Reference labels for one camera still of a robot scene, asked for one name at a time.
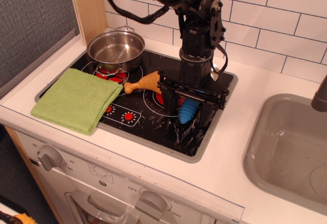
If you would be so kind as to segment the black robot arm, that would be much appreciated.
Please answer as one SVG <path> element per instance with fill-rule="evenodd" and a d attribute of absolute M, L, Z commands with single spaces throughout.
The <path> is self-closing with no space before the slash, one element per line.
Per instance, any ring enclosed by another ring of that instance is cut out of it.
<path fill-rule="evenodd" d="M 223 109 L 226 94 L 212 87 L 211 73 L 220 75 L 227 68 L 214 68 L 215 49 L 226 53 L 220 42 L 226 31 L 222 24 L 221 0 L 156 0 L 172 7 L 178 15 L 182 47 L 180 63 L 176 70 L 160 68 L 158 87 L 161 90 L 165 111 L 172 114 L 177 109 L 180 95 L 200 103 L 200 127 L 211 121 L 218 109 Z"/>

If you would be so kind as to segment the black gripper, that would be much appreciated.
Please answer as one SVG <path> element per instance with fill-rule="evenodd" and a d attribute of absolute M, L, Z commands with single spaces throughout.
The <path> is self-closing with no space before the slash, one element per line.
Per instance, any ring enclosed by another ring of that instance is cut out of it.
<path fill-rule="evenodd" d="M 211 78 L 213 56 L 183 56 L 172 59 L 158 58 L 157 72 L 160 75 L 158 87 L 163 105 L 168 115 L 173 115 L 180 96 L 200 102 L 199 126 L 206 127 L 218 109 L 224 109 L 227 97 L 227 61 L 221 69 L 216 69 L 218 80 Z"/>

